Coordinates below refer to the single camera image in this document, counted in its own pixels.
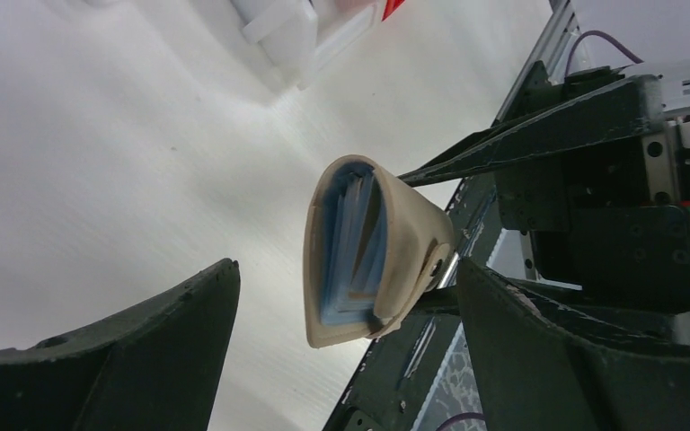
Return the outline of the beige card holder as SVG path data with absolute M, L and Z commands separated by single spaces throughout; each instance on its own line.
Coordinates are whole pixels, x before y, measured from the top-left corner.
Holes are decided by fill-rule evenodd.
M 400 328 L 454 253 L 449 216 L 373 160 L 332 162 L 308 208 L 305 327 L 310 347 Z

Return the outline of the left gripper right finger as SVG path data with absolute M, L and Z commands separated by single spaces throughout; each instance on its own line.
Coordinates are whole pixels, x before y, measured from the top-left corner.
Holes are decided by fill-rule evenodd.
M 490 430 L 690 430 L 690 346 L 601 321 L 469 259 L 456 288 Z

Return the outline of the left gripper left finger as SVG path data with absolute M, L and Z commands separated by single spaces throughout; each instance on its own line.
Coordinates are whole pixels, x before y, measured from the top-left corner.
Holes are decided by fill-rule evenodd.
M 27 349 L 0 350 L 0 430 L 204 430 L 240 296 L 237 261 Z

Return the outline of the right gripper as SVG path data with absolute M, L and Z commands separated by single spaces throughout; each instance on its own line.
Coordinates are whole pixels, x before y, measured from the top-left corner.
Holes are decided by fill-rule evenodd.
M 460 154 L 399 179 L 497 171 L 500 217 L 520 235 L 528 279 L 575 285 L 582 305 L 690 345 L 690 149 L 645 136 L 662 129 L 661 96 L 656 76 L 630 76 L 467 137 Z

